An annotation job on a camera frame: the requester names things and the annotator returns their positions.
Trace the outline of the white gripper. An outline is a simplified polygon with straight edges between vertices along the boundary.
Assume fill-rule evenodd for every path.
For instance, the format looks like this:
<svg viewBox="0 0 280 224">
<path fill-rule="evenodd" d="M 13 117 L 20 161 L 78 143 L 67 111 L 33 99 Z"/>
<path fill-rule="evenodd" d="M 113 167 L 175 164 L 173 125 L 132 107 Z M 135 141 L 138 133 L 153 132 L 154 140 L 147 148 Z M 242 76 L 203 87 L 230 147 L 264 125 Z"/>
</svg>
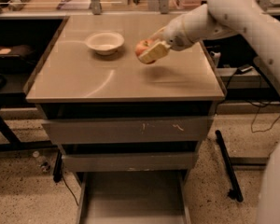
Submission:
<svg viewBox="0 0 280 224">
<path fill-rule="evenodd" d="M 192 47 L 196 43 L 192 34 L 193 22 L 194 19 L 190 14 L 172 19 L 165 28 L 160 28 L 149 37 L 153 43 L 140 55 L 138 60 L 141 63 L 150 64 L 166 56 L 170 48 L 181 51 Z"/>
</svg>

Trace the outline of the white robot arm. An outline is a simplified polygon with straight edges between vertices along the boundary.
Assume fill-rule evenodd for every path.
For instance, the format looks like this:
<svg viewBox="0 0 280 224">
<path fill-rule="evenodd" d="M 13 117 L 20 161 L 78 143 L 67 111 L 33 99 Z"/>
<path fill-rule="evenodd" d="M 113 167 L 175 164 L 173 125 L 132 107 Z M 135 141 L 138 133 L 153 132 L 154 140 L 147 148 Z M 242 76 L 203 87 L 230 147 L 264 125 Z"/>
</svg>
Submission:
<svg viewBox="0 0 280 224">
<path fill-rule="evenodd" d="M 280 97 L 280 21 L 263 11 L 255 0 L 207 0 L 172 19 L 135 53 L 142 63 L 153 63 L 171 49 L 180 51 L 203 39 L 235 34 L 257 53 L 258 70 Z M 280 224 L 280 142 L 263 175 L 256 224 Z"/>
</svg>

